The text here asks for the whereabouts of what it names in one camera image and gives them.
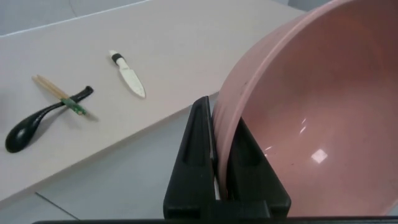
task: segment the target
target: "spoon handle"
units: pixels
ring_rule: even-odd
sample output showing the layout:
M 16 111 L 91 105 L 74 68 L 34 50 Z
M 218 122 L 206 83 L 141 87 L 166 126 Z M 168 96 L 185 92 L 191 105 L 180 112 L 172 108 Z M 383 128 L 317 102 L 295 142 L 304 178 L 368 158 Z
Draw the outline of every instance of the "spoon handle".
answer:
M 75 101 L 79 102 L 86 98 L 87 96 L 90 96 L 94 92 L 94 89 L 90 86 L 86 86 L 84 90 L 79 92 L 78 94 L 71 96 L 70 98 Z M 30 140 L 32 140 L 37 127 L 39 127 L 39 124 L 41 120 L 44 118 L 44 116 L 61 106 L 65 105 L 62 102 L 53 104 L 51 106 L 48 106 L 30 116 L 27 118 L 23 119 L 21 122 L 19 122 L 17 125 L 15 125 L 14 128 L 11 129 L 10 133 L 7 135 L 6 138 L 6 149 L 7 151 L 11 153 L 19 152 L 23 150 Z

